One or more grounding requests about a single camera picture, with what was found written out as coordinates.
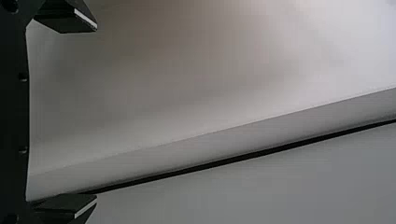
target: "gray wall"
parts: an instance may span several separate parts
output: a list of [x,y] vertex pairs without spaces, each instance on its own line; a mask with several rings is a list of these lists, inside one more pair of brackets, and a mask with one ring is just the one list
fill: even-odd
[[28,29],[30,175],[396,86],[389,0],[90,2],[98,33]]
[[396,125],[99,195],[90,224],[396,220]]

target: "black metal bracket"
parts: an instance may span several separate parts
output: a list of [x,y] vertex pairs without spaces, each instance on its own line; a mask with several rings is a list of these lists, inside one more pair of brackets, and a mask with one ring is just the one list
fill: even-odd
[[53,215],[60,215],[61,211],[62,216],[78,214],[62,219],[64,223],[82,224],[95,207],[94,195],[62,195],[40,204],[35,211],[26,202],[29,161],[26,26],[33,18],[59,33],[87,33],[97,29],[94,16],[82,0],[0,0],[0,102],[3,103],[0,109],[0,224],[43,223],[51,216],[58,217]]

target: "metal frame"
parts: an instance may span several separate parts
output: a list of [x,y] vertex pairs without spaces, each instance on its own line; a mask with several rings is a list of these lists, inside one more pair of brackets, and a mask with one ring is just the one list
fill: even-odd
[[[62,1],[48,0],[51,3]],[[29,65],[25,33],[26,26],[45,2],[45,0],[0,0],[0,50],[2,52],[0,58],[2,67],[0,74],[0,101],[2,102],[0,108],[0,176],[2,177],[0,224],[42,223],[26,202],[25,196],[29,161]],[[91,12],[87,12],[88,8],[82,0],[64,0],[64,2],[62,13],[44,11],[41,16],[44,15],[46,22],[53,21],[53,24],[62,24],[67,28],[62,30],[62,26],[56,27],[60,29],[58,32],[82,33],[96,30],[83,18],[70,14],[67,10],[78,9],[78,12],[86,13],[90,21],[95,21]],[[67,23],[57,22],[59,20],[67,20]],[[88,199],[76,195],[66,196],[66,198],[78,199],[79,203],[76,204],[76,208],[82,204],[91,203],[93,199],[93,197]],[[79,219],[65,219],[59,222],[83,223],[93,208],[94,206],[88,209]]]

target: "white surface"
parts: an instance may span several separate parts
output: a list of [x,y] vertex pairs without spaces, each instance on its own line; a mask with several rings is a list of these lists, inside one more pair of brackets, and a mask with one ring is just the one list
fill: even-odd
[[362,125],[396,115],[396,89],[325,105],[275,119],[209,133],[159,147],[31,175],[28,199],[81,190],[124,179],[154,175],[259,148],[273,147],[316,134]]
[[88,224],[393,224],[396,125],[121,189]]
[[[179,165],[157,158],[167,151],[150,154],[153,147],[396,85],[396,12],[389,1],[109,4],[93,9],[96,34],[28,29],[33,198],[55,193],[53,183],[69,178],[62,190]],[[210,159],[194,150],[177,155]],[[116,162],[126,166],[122,175],[85,167],[132,152],[145,159]],[[64,170],[102,176],[81,184],[82,176]]]

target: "black stripe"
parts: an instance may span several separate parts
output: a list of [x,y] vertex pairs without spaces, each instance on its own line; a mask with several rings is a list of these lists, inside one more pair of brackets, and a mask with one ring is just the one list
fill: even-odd
[[383,120],[383,121],[379,121],[379,122],[375,122],[375,123],[371,123],[371,124],[366,124],[366,125],[363,125],[363,126],[360,126],[360,127],[355,127],[355,128],[343,130],[343,131],[340,131],[340,132],[328,133],[328,134],[324,134],[324,135],[321,135],[321,136],[308,138],[308,139],[305,139],[305,140],[289,143],[289,144],[286,144],[286,145],[283,145],[283,146],[280,146],[280,147],[264,148],[264,149],[261,149],[259,151],[250,152],[248,154],[234,156],[234,157],[231,157],[231,158],[228,158],[228,159],[219,160],[219,161],[212,161],[212,162],[208,162],[208,163],[205,163],[205,164],[192,166],[190,168],[185,168],[185,169],[172,171],[172,172],[159,174],[159,175],[151,175],[151,176],[147,176],[147,177],[143,177],[143,178],[139,178],[139,179],[135,179],[135,180],[131,180],[131,181],[126,181],[126,182],[121,182],[121,183],[115,183],[113,185],[101,187],[101,188],[98,188],[98,189],[89,189],[89,190],[83,191],[81,193],[84,193],[84,194],[100,194],[100,193],[109,192],[111,190],[125,189],[125,188],[129,188],[131,186],[141,185],[141,184],[145,184],[145,183],[149,183],[149,182],[153,182],[153,181],[157,181],[157,180],[162,180],[162,179],[166,179],[166,178],[170,178],[170,177],[174,177],[174,176],[178,176],[178,175],[186,175],[186,174],[190,174],[190,173],[194,173],[194,172],[199,172],[199,171],[203,171],[203,170],[216,168],[216,167],[219,167],[219,166],[228,165],[228,164],[231,164],[231,163],[252,160],[252,159],[259,158],[259,157],[264,157],[264,156],[267,156],[267,155],[271,155],[271,154],[274,154],[274,153],[277,153],[277,152],[291,150],[291,149],[294,149],[294,148],[297,148],[297,147],[308,146],[308,145],[315,144],[315,143],[318,143],[318,142],[334,139],[334,138],[345,136],[345,135],[352,134],[352,133],[363,132],[363,131],[366,131],[366,130],[370,130],[370,129],[373,129],[373,128],[378,128],[378,127],[389,125],[389,124],[392,124],[392,123],[396,123],[396,119],[395,118],[387,119],[385,121]]

